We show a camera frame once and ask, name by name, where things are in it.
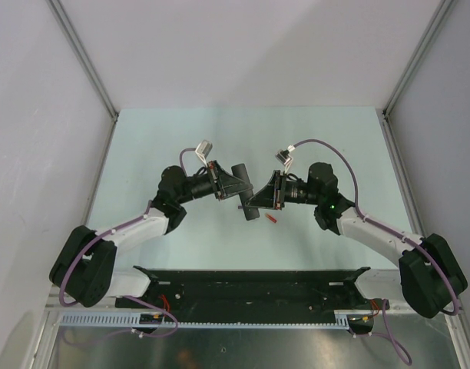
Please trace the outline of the black remote control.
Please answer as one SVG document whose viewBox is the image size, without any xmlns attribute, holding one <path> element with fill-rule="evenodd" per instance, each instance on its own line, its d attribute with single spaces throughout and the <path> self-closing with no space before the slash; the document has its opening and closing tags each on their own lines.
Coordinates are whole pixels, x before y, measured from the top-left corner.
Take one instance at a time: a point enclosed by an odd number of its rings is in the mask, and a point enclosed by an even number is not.
<svg viewBox="0 0 470 369">
<path fill-rule="evenodd" d="M 231 167 L 233 176 L 250 185 L 250 179 L 245 164 L 238 164 Z M 260 217 L 260 212 L 257 208 L 251 208 L 246 206 L 246 201 L 253 196 L 253 190 L 245 190 L 239 194 L 240 206 L 243 210 L 244 216 L 247 221 L 256 220 Z"/>
</svg>

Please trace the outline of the red orange battery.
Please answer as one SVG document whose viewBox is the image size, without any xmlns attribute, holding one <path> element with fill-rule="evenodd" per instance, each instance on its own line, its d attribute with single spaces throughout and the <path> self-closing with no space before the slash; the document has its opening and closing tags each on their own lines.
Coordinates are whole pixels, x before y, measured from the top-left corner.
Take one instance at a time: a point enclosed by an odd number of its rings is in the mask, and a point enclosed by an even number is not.
<svg viewBox="0 0 470 369">
<path fill-rule="evenodd" d="M 265 216 L 268 220 L 270 220 L 274 224 L 277 223 L 277 219 L 274 216 L 272 216 L 271 214 L 266 213 Z"/>
</svg>

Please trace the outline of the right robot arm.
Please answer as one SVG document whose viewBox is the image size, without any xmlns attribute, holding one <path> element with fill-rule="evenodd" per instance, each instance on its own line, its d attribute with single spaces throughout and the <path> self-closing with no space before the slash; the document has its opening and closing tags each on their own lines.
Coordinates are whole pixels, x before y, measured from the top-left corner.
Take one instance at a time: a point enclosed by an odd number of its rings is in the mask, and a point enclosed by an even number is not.
<svg viewBox="0 0 470 369">
<path fill-rule="evenodd" d="M 285 204 L 314 206 L 324 231 L 358 241 L 399 269 L 402 295 L 423 317 L 451 316 L 461 310 L 458 296 L 468 287 L 448 242 L 439 234 L 421 236 L 397 230 L 362 213 L 338 189 L 331 165 L 312 164 L 306 180 L 274 171 L 268 184 L 244 202 L 248 208 L 281 210 Z"/>
</svg>

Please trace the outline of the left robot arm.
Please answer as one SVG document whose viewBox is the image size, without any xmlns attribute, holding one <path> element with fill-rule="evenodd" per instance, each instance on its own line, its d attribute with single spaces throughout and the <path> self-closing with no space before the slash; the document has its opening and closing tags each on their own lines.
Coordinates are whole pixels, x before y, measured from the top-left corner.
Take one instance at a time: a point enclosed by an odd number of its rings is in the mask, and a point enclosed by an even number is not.
<svg viewBox="0 0 470 369">
<path fill-rule="evenodd" d="M 136 218 L 102 231 L 85 225 L 72 230 L 49 274 L 60 304 L 89 308 L 104 298 L 133 298 L 142 307 L 154 305 L 159 289 L 151 277 L 137 267 L 117 267 L 117 258 L 174 231 L 187 214 L 187 202 L 210 195 L 218 201 L 246 198 L 252 191 L 243 164 L 225 171 L 210 161 L 191 176 L 177 165 L 164 169 L 156 196 Z"/>
</svg>

